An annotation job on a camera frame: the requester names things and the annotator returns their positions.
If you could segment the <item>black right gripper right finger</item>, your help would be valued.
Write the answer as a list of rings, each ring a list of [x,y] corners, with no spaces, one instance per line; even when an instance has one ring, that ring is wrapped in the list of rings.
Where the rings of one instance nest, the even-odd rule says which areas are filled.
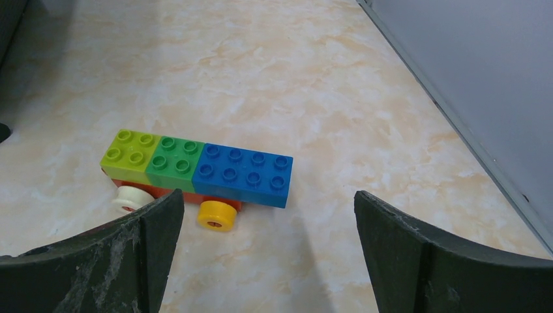
[[[373,194],[354,197],[380,312],[551,312],[552,262],[459,237]]]

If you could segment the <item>colourful toy brick train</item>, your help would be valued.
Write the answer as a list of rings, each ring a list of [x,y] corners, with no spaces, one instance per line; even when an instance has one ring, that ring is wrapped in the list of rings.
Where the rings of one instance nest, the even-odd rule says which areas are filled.
[[[117,187],[114,202],[124,212],[179,189],[186,203],[199,205],[199,225],[227,232],[245,203],[286,207],[293,158],[121,129],[100,167]]]

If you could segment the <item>black tripod microphone stand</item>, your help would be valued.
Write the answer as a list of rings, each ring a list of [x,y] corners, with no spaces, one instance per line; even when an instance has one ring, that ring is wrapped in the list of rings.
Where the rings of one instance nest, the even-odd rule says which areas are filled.
[[[4,123],[0,123],[0,143],[8,139],[12,134],[10,127]]]

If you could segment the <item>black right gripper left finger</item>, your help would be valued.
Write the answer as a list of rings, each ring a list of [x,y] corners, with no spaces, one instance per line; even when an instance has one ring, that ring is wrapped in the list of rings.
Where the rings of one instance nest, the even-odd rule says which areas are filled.
[[[176,189],[121,218],[1,257],[2,312],[158,312],[185,206]]]

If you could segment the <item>black aluminium poker chip case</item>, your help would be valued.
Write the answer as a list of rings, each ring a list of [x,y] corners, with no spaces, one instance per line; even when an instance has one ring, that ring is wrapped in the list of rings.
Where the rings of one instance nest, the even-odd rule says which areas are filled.
[[[28,2],[28,0],[1,0],[1,65]]]

